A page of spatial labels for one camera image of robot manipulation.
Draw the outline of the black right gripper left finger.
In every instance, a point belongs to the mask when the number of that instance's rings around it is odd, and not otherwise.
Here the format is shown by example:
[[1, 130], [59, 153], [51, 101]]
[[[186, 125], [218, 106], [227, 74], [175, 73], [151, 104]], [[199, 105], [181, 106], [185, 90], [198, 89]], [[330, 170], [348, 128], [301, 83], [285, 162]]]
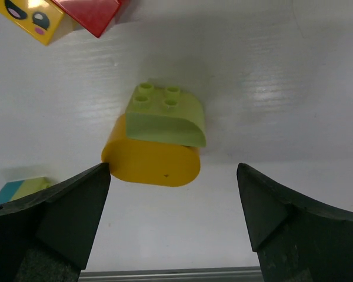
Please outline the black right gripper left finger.
[[78, 281], [111, 176], [107, 163], [0, 204], [0, 281]]

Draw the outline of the yellow oval lego brick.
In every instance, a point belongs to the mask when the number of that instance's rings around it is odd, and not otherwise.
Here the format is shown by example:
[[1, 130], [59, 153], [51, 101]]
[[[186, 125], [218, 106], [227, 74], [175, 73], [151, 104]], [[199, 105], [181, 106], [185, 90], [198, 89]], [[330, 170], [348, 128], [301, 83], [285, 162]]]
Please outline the yellow oval lego brick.
[[198, 176], [199, 149], [182, 145], [130, 139], [125, 133], [125, 115], [115, 122], [101, 153], [111, 175], [130, 183], [179, 187]]

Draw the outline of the light green curved lego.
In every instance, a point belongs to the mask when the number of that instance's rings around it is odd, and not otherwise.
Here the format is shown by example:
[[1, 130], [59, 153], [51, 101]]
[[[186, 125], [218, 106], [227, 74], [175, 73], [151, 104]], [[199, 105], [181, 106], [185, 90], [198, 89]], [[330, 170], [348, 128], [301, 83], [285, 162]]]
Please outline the light green curved lego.
[[126, 135], [135, 140], [205, 147], [202, 103], [177, 86], [143, 82], [134, 89], [125, 110]]

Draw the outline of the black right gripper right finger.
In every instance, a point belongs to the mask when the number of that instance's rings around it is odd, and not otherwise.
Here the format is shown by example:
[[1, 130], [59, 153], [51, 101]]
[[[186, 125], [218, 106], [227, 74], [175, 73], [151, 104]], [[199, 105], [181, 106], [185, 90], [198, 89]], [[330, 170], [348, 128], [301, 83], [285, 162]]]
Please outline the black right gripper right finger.
[[277, 183], [245, 163], [237, 181], [264, 281], [353, 281], [353, 212]]

